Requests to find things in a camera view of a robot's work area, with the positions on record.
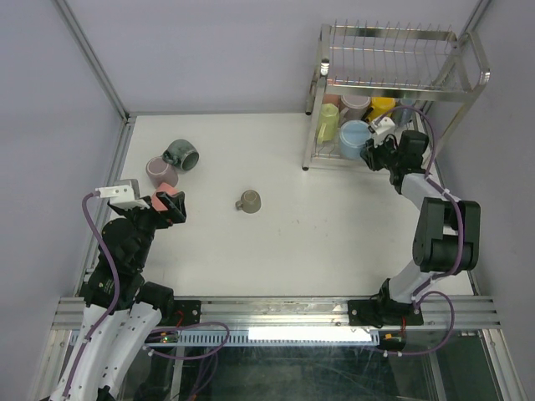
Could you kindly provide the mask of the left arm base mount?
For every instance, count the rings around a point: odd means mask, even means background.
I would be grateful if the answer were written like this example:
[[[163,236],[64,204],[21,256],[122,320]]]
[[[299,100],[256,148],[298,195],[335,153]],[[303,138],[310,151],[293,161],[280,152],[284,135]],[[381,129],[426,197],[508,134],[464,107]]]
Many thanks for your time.
[[[201,301],[178,299],[169,287],[147,282],[135,297],[135,303],[146,303],[150,309],[159,311],[161,327],[187,327],[200,322]]]

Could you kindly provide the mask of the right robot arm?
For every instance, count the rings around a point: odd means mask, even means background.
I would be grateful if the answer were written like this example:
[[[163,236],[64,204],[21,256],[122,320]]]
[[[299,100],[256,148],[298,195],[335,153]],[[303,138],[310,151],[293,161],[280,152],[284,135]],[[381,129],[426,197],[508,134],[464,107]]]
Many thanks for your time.
[[[428,144],[425,134],[406,130],[399,139],[387,134],[377,140],[373,135],[360,153],[370,170],[388,170],[397,193],[420,212],[411,262],[385,280],[372,299],[374,315],[383,323],[413,313],[426,288],[472,270],[479,259],[481,206],[452,195],[422,167]]]

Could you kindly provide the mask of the yellow mug black handle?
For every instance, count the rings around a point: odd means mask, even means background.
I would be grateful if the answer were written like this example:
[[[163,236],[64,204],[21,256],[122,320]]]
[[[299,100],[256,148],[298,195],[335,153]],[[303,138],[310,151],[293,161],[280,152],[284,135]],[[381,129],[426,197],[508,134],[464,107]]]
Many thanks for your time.
[[[372,97],[369,107],[364,112],[362,120],[366,123],[380,117],[384,113],[389,113],[396,106],[396,99],[388,97]]]

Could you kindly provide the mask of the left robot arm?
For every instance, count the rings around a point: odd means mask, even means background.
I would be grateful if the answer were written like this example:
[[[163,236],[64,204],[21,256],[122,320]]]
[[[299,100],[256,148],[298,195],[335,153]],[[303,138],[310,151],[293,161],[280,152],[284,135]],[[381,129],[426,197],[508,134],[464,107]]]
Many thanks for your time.
[[[117,214],[101,230],[97,266],[82,286],[79,336],[52,400],[114,400],[152,329],[175,315],[174,292],[142,276],[158,230],[186,221],[185,194],[159,190],[140,196],[127,185],[85,196],[105,199]]]

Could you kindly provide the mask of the lilac ribbed mug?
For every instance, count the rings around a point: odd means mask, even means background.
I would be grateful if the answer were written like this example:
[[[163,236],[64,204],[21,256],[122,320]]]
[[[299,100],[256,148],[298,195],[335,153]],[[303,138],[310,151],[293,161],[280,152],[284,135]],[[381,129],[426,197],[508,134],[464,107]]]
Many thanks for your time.
[[[361,120],[371,103],[369,96],[342,95],[339,114],[343,120]]]

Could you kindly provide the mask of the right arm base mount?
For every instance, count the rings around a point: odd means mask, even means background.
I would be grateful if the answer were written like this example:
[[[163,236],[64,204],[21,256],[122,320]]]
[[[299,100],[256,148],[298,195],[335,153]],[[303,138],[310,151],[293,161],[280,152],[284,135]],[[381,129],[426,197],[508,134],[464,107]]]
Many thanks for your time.
[[[424,324],[420,311],[411,304],[391,301],[387,296],[374,294],[365,299],[350,299],[347,302],[350,326],[418,327]]]

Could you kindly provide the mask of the small taupe mug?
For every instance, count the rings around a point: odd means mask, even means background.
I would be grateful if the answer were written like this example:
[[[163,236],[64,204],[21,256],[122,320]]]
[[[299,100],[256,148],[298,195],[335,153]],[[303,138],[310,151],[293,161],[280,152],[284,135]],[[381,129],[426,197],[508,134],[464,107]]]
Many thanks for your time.
[[[261,197],[255,190],[245,190],[235,203],[235,207],[247,214],[257,213],[262,207]]]

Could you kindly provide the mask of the pale yellow mug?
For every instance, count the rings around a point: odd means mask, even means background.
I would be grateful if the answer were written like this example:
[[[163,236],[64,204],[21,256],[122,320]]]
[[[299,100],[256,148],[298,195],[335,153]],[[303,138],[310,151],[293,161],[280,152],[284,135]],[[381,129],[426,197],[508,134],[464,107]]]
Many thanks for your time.
[[[318,118],[317,143],[332,141],[339,126],[339,109],[334,104],[322,104]]]

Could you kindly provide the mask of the slate blue small mug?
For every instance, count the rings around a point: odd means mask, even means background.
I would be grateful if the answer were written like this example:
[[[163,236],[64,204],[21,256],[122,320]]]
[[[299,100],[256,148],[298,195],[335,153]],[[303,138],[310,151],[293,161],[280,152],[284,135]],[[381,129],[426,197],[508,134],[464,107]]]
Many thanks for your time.
[[[416,103],[415,99],[400,99],[397,106],[400,107],[410,106],[413,107]],[[411,121],[414,111],[412,109],[397,109],[392,113],[392,119],[398,127],[408,125]]]

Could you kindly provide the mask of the light blue mug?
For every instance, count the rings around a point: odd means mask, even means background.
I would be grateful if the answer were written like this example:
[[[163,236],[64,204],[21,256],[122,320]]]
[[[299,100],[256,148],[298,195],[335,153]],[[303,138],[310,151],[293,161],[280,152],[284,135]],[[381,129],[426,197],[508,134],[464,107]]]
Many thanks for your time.
[[[361,120],[345,122],[339,130],[340,154],[347,160],[360,158],[360,151],[370,138],[369,125]]]

